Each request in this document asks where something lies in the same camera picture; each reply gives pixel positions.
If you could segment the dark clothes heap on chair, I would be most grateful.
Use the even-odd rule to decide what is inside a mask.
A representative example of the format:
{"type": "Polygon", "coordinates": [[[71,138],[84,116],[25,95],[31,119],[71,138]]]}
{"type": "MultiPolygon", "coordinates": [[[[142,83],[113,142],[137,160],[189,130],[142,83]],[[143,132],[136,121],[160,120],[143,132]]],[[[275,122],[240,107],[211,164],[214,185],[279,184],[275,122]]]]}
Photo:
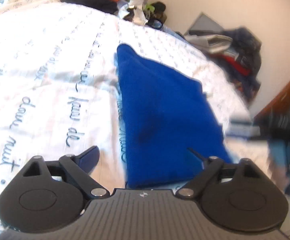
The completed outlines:
{"type": "Polygon", "coordinates": [[[262,43],[249,29],[190,30],[184,38],[225,72],[248,105],[253,102],[261,87],[262,43]]]}

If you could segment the grey laptop against wall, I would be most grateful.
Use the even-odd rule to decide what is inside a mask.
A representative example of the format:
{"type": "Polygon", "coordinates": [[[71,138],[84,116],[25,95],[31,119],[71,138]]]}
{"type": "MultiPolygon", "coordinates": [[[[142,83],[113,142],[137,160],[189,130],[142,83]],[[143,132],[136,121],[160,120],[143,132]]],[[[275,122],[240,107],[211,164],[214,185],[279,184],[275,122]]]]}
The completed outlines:
{"type": "Polygon", "coordinates": [[[185,35],[210,35],[224,31],[224,28],[205,13],[201,13],[192,23],[185,35]]]}

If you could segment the brown wooden furniture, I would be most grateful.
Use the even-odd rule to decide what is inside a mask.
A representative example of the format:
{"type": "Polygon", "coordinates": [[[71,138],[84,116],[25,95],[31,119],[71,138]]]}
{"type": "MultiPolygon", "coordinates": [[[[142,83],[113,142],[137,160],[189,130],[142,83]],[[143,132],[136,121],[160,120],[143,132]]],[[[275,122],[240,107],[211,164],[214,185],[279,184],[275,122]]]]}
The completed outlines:
{"type": "Polygon", "coordinates": [[[262,139],[290,140],[290,81],[254,118],[262,139]]]}

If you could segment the green and white clothes pile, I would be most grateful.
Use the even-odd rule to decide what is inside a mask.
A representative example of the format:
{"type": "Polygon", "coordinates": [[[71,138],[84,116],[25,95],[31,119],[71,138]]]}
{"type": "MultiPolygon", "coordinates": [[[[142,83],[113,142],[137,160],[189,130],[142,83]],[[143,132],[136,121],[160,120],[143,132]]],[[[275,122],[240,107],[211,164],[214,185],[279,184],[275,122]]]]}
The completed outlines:
{"type": "Polygon", "coordinates": [[[148,0],[122,0],[119,6],[117,16],[136,25],[161,30],[167,20],[166,5],[161,1],[149,3],[148,0]]]}

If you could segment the blue knit sweater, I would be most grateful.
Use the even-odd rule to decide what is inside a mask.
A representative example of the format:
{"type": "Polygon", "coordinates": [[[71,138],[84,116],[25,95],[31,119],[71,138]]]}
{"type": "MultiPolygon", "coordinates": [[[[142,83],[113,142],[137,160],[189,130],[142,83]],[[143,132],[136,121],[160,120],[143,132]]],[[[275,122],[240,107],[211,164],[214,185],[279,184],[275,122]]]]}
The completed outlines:
{"type": "Polygon", "coordinates": [[[117,60],[129,187],[191,180],[201,157],[231,161],[200,82],[127,44],[117,47],[117,60]]]}

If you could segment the white duvet with script text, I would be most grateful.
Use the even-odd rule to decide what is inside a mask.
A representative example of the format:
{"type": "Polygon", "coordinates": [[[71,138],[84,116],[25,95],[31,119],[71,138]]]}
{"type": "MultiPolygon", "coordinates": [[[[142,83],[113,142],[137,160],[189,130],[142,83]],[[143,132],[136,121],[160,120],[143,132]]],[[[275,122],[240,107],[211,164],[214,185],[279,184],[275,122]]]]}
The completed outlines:
{"type": "MultiPolygon", "coordinates": [[[[125,185],[125,149],[116,49],[201,82],[223,129],[250,113],[224,72],[171,31],[141,27],[57,0],[0,3],[0,193],[34,155],[58,159],[97,145],[92,177],[125,185]]],[[[0,222],[0,233],[3,226],[0,222]]]]}

